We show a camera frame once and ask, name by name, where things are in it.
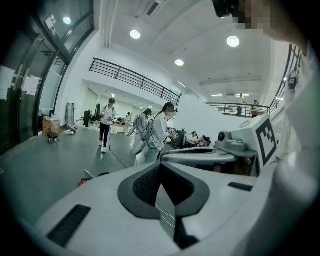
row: camera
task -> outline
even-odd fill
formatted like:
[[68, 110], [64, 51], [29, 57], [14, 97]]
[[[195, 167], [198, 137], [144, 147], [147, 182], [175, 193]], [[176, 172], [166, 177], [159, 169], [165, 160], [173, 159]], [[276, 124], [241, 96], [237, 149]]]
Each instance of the camera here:
[[239, 0], [212, 0], [215, 13], [219, 18], [230, 15], [237, 16], [239, 9]]

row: stool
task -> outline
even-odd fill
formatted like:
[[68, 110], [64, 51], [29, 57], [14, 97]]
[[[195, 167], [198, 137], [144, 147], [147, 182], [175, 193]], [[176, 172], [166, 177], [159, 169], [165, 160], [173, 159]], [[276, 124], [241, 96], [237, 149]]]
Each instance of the stool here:
[[51, 143], [51, 140], [54, 140], [55, 144], [58, 144], [58, 142], [60, 141], [57, 134], [55, 134], [55, 135], [48, 134], [49, 144]]

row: black pants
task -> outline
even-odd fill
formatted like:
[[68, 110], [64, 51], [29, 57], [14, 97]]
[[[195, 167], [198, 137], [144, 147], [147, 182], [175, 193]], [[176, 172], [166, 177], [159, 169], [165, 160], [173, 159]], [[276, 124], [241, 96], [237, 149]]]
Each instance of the black pants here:
[[103, 137], [104, 137], [104, 140], [103, 140], [104, 147], [107, 146], [107, 139], [108, 139], [110, 127], [111, 127], [111, 125], [106, 125], [106, 124], [103, 124], [102, 122], [100, 123], [100, 141], [102, 142]]
[[186, 142], [184, 143], [184, 148], [185, 148], [185, 149], [194, 148], [194, 147], [195, 147], [195, 145], [189, 143], [188, 141], [186, 141]]

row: red object on floor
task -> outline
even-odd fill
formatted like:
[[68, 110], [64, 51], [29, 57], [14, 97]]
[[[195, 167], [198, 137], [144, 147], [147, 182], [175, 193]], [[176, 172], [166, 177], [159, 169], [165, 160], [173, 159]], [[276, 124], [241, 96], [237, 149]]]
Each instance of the red object on floor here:
[[78, 182], [78, 188], [81, 186], [81, 185], [83, 185], [83, 184], [85, 184], [86, 182], [88, 182], [89, 180], [84, 180], [84, 181], [80, 181], [80, 182]]

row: person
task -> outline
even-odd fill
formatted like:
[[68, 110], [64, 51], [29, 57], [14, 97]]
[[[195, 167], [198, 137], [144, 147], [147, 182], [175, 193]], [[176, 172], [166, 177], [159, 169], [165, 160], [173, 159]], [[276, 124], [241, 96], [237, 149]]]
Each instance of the person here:
[[198, 147], [208, 147], [208, 142], [206, 141], [206, 136], [202, 136], [201, 139], [199, 140]]
[[186, 142], [184, 144], [185, 148], [193, 148], [198, 143], [199, 139], [197, 137], [197, 133], [194, 131], [189, 136], [186, 137]]
[[147, 108], [141, 115], [136, 119], [135, 138], [132, 145], [132, 149], [141, 141], [143, 133], [146, 131], [149, 116], [151, 116], [152, 110]]
[[100, 120], [100, 143], [99, 146], [103, 145], [102, 153], [107, 152], [107, 140], [112, 125], [112, 121], [116, 118], [116, 110], [114, 104], [116, 103], [114, 98], [109, 99], [109, 104], [103, 108], [101, 112]]
[[240, 0], [238, 9], [240, 23], [249, 22], [251, 28], [258, 28], [265, 36], [291, 43], [302, 52], [298, 65], [287, 75], [284, 85], [285, 112], [276, 157], [284, 159], [302, 148], [319, 148], [320, 117], [302, 114], [319, 108], [320, 65], [311, 43], [279, 1]]
[[148, 123], [145, 131], [147, 144], [142, 151], [144, 163], [155, 162], [159, 152], [165, 146], [167, 137], [175, 138], [175, 135], [167, 132], [167, 127], [168, 120], [175, 117], [177, 112], [175, 105], [168, 102], [163, 106], [162, 111], [154, 117], [154, 120]]
[[124, 133], [126, 135], [128, 134], [128, 129], [129, 129], [130, 124], [131, 124], [131, 115], [130, 115], [130, 112], [128, 112], [127, 116], [125, 117], [125, 131], [124, 131]]

